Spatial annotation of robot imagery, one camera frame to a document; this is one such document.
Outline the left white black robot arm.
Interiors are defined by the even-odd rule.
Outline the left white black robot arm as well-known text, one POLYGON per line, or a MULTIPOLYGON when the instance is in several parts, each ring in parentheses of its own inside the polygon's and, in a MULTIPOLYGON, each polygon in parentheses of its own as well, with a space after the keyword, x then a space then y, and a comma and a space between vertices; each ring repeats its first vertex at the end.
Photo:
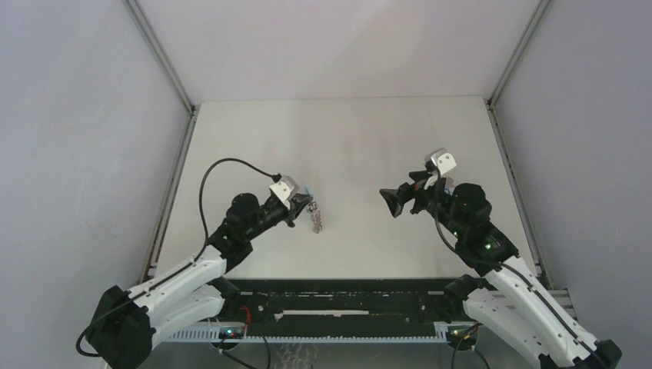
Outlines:
POLYGON ((106 290, 78 336, 76 351, 100 357, 111 368, 137 368, 185 327, 215 316, 235 318, 241 302, 218 284, 253 251, 257 236, 281 222, 292 227, 311 200, 309 194, 295 194, 283 202, 272 194, 261 204, 254 194, 237 195, 197 254, 150 281, 106 290))

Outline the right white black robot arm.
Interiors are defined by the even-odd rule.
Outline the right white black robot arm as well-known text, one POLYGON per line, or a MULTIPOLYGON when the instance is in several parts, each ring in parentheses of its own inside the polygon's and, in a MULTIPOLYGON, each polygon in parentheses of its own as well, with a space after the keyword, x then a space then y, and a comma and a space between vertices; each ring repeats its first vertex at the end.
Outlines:
POLYGON ((527 266, 519 250, 491 223, 492 206, 478 184, 463 183, 446 192, 438 171, 416 171, 411 182, 382 188, 393 217, 411 202, 412 214, 426 211, 445 245, 479 278, 502 293, 511 307, 496 301, 479 279, 465 274, 445 290, 444 309, 455 320, 469 317, 490 329, 534 368, 615 368, 622 358, 612 340, 599 340, 552 297, 527 266))

